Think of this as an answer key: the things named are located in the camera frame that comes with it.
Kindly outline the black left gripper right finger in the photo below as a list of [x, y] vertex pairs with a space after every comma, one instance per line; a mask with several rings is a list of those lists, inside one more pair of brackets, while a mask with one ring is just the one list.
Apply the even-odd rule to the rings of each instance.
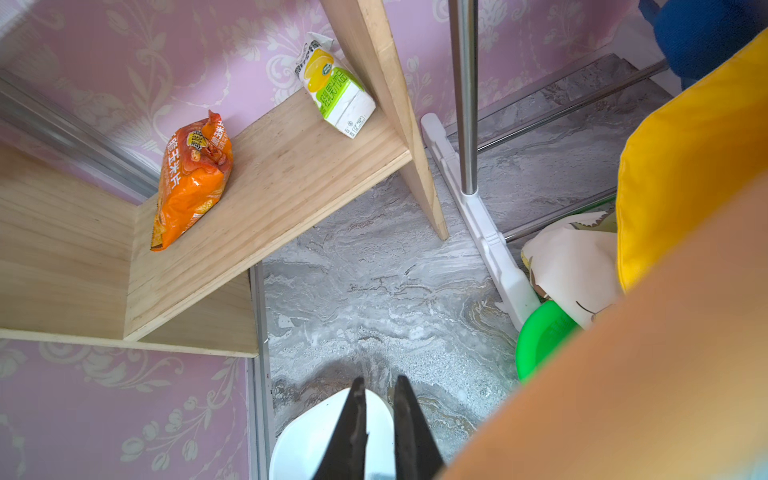
[[405, 375], [397, 378], [393, 406], [396, 478], [435, 479], [445, 463]]

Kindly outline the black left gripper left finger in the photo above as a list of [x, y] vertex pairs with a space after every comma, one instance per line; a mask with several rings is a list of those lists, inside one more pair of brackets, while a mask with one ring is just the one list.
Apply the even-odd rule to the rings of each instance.
[[363, 480], [367, 441], [366, 388], [364, 378], [357, 377], [313, 479]]

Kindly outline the wooden clothes hanger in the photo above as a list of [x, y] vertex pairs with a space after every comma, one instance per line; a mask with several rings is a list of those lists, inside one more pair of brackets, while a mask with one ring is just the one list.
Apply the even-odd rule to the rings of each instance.
[[767, 451], [767, 181], [569, 343], [447, 479], [702, 479]]

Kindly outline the yellow white dinosaur jacket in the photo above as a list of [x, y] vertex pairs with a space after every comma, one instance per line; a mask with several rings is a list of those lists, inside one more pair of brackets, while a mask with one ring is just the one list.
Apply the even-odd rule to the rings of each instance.
[[615, 210], [571, 215], [522, 249], [533, 315], [589, 328], [767, 170], [767, 34], [650, 114], [620, 158]]

